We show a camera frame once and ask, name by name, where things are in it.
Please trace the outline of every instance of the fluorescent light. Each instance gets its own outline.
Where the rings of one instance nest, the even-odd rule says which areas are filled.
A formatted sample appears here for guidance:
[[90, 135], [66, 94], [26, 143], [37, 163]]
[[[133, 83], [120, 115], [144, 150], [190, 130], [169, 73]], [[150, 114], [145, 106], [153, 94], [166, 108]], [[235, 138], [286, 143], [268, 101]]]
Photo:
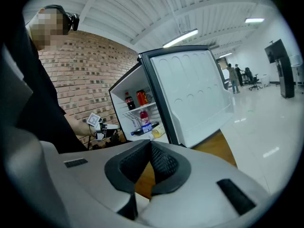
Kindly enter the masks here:
[[275, 147], [274, 149], [272, 149], [271, 151], [263, 154], [263, 157], [266, 158], [268, 157], [269, 155], [272, 155], [273, 153], [277, 152], [280, 148], [279, 147]]
[[236, 121], [234, 121], [235, 123], [239, 123], [239, 122], [242, 122], [242, 121], [244, 121], [244, 120], [246, 120], [247, 118], [242, 118], [241, 120], [236, 120]]
[[250, 18], [250, 19], [246, 19], [245, 23], [260, 23], [263, 21], [264, 21], [264, 19], [262, 19], [262, 18]]
[[225, 57], [225, 56], [228, 56], [228, 55], [231, 55], [231, 54], [232, 54], [232, 52], [227, 53], [227, 54], [225, 54], [225, 55], [222, 55], [222, 56], [220, 56], [219, 58], [222, 58], [222, 57]]
[[190, 36], [196, 35], [197, 33], [198, 33], [198, 29], [188, 31], [188, 32], [176, 37], [175, 39], [169, 41], [168, 43], [164, 44], [163, 47], [168, 48], [168, 47], [170, 47], [170, 46], [172, 46], [172, 45], [174, 45], [174, 44], [176, 44], [176, 43], [178, 43], [178, 42], [180, 42], [180, 41], [182, 41], [182, 40], [184, 40], [184, 39], [186, 39]]

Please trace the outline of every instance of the white wall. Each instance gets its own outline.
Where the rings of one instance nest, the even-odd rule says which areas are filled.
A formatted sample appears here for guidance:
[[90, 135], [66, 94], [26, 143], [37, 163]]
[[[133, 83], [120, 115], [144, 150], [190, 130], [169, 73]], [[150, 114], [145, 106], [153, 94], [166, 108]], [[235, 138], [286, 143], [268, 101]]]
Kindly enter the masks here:
[[269, 63], [265, 48], [273, 42], [281, 39], [288, 56], [301, 55], [296, 40], [285, 19], [277, 14], [264, 27], [253, 33], [231, 56], [226, 57], [228, 63], [234, 66], [239, 64], [240, 69], [249, 67], [252, 74], [258, 74], [258, 78], [264, 74], [269, 75], [270, 81], [279, 81], [276, 63]]

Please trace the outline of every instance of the ceiling beam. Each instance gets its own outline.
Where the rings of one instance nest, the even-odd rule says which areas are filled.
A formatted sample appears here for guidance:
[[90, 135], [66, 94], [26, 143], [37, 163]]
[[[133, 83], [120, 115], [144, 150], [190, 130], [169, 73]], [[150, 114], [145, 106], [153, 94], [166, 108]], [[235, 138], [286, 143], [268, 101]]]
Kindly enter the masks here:
[[121, 39], [113, 34], [110, 34], [109, 32], [106, 32], [104, 30], [101, 30], [101, 29], [98, 29], [98, 28], [95, 28], [95, 27], [92, 27], [92, 26], [89, 26], [89, 25], [85, 25], [85, 24], [79, 24], [79, 27], [78, 27], [78, 30], [81, 30], [81, 31], [85, 31], [85, 32], [88, 32], [88, 33], [91, 33], [91, 34], [95, 34], [95, 35], [98, 35], [98, 36], [102, 36], [102, 37], [105, 37], [105, 38], [108, 38], [112, 41], [115, 41], [119, 44], [122, 44], [134, 51], [136, 51], [137, 53], [140, 53], [140, 52], [143, 52], [143, 51], [146, 51], [146, 48], [143, 48], [139, 45], [132, 45], [131, 43], [125, 41], [124, 39]]
[[211, 33], [202, 37], [198, 37], [196, 39], [193, 39], [191, 41], [188, 41], [187, 43], [182, 44], [182, 46], [185, 45], [197, 45], [201, 42], [203, 42], [204, 40], [208, 40], [214, 37], [218, 37], [218, 36], [223, 36], [226, 34], [230, 34], [230, 33], [235, 33], [235, 32], [240, 32], [240, 31], [251, 31], [251, 30], [256, 30], [258, 27], [257, 26], [244, 26], [244, 27], [236, 27], [236, 28], [230, 28], [230, 29], [225, 29], [225, 30], [221, 30], [215, 33]]
[[89, 12], [90, 8], [94, 4], [95, 0], [88, 0], [85, 4], [85, 7], [82, 9], [80, 16], [79, 16], [79, 23], [82, 24], [87, 13]]
[[215, 50], [222, 50], [222, 49], [226, 49], [226, 48], [229, 48], [229, 47], [236, 47], [236, 46], [239, 46], [242, 44], [242, 41], [237, 41], [237, 42], [232, 42], [232, 43], [228, 43], [228, 44], [225, 44], [225, 45], [221, 45], [217, 48], [214, 48], [214, 49], [211, 49], [213, 51]]
[[268, 26], [270, 26], [270, 24], [274, 21], [275, 18], [277, 17], [281, 17], [282, 15], [280, 14], [280, 12], [278, 10], [274, 10], [272, 11], [270, 14], [267, 14], [265, 20], [263, 21], [263, 23], [258, 27], [258, 29], [256, 29], [248, 38], [244, 38], [242, 40], [242, 44], [244, 45], [248, 45], [250, 43], [252, 43], [252, 41], [254, 41], [258, 35], [261, 34], [261, 32], [265, 29], [268, 28]]
[[196, 10], [200, 9], [203, 7], [207, 6], [213, 6], [216, 4], [225, 4], [225, 3], [248, 3], [248, 4], [260, 4], [268, 7], [274, 7], [273, 4], [265, 3], [265, 2], [260, 2], [259, 0], [207, 0], [207, 1], [202, 1], [199, 3], [195, 3], [189, 6], [186, 6], [180, 10], [175, 11], [173, 14], [169, 14], [165, 16], [164, 18], [160, 19], [159, 21], [155, 22], [148, 28], [146, 28], [142, 33], [140, 33], [137, 37], [135, 37], [132, 41], [131, 44], [135, 45], [137, 42], [139, 42], [142, 38], [153, 32], [155, 29], [166, 23], [167, 21], [174, 19], [174, 17], [177, 16], [182, 16], [186, 13], [188, 13], [191, 10]]
[[214, 56], [215, 59], [219, 59], [220, 56], [225, 55], [225, 54], [228, 54], [228, 53], [230, 53], [230, 52], [234, 53], [234, 52], [235, 52], [235, 49], [229, 49], [228, 51], [222, 51], [222, 52], [220, 52], [220, 53], [213, 54], [213, 56]]

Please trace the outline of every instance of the jeans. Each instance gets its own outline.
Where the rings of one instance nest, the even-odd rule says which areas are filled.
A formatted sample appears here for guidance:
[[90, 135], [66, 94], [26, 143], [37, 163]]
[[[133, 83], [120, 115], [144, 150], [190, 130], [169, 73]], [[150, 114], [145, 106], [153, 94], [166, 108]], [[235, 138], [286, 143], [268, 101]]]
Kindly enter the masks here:
[[231, 84], [232, 84], [232, 91], [233, 91], [233, 93], [235, 93], [235, 91], [236, 91], [234, 89], [234, 87], [237, 88], [237, 92], [238, 92], [238, 87], [237, 87], [238, 86], [238, 82], [237, 82], [237, 80], [232, 80]]

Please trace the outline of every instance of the black slot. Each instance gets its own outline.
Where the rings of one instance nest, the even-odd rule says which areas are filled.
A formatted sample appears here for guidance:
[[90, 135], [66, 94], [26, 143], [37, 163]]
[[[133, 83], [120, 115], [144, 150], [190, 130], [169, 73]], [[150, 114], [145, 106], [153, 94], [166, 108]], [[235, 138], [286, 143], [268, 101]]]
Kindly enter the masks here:
[[230, 179], [220, 180], [217, 184], [239, 215], [247, 213], [256, 206]]
[[64, 164], [66, 165], [67, 168], [75, 167], [75, 166], [82, 165], [82, 164], [85, 164], [85, 163], [87, 163], [87, 160], [84, 159], [84, 158], [64, 162]]

